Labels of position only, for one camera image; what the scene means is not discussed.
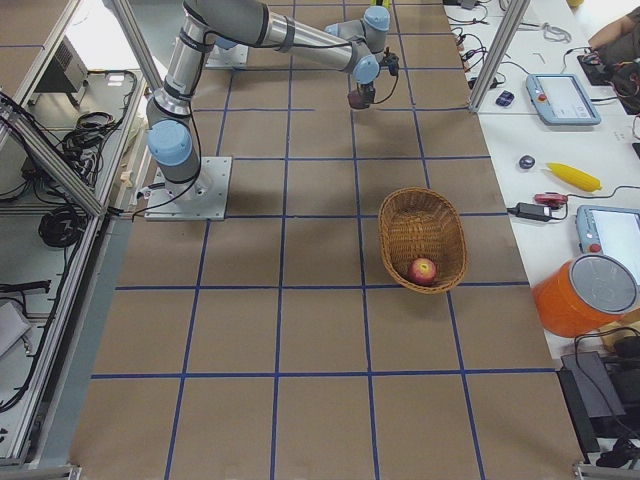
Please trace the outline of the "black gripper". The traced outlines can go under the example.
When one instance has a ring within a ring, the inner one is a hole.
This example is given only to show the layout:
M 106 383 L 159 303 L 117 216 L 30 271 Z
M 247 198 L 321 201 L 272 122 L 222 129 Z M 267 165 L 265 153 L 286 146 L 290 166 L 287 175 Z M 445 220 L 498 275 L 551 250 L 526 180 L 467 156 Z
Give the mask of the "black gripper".
M 363 103 L 374 103 L 376 96 L 376 88 L 373 82 L 358 85 L 358 93 Z

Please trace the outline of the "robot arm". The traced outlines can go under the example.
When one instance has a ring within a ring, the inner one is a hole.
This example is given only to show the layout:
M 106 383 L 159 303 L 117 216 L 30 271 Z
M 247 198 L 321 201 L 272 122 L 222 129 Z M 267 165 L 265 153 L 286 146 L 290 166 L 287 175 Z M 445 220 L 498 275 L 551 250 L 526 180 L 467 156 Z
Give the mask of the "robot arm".
M 353 109 L 375 101 L 374 80 L 385 60 L 390 13 L 368 7 L 363 17 L 327 26 L 323 31 L 273 12 L 259 1 L 185 1 L 168 72 L 147 105 L 148 147 L 165 179 L 189 184 L 199 176 L 200 160 L 190 130 L 191 101 L 215 41 L 300 55 L 352 76 L 348 94 Z

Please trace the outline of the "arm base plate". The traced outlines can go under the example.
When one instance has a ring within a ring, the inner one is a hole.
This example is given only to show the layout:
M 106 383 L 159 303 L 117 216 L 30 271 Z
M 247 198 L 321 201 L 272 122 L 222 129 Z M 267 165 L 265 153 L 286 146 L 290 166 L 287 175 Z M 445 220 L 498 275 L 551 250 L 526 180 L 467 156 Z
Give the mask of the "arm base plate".
M 247 67 L 249 48 L 235 45 L 224 49 L 215 46 L 209 53 L 205 68 L 211 70 L 244 70 Z
M 162 183 L 152 189 L 143 212 L 149 221 L 223 221 L 232 171 L 231 157 L 203 157 L 200 176 L 186 193 L 189 186 L 167 182 L 159 168 L 154 182 Z

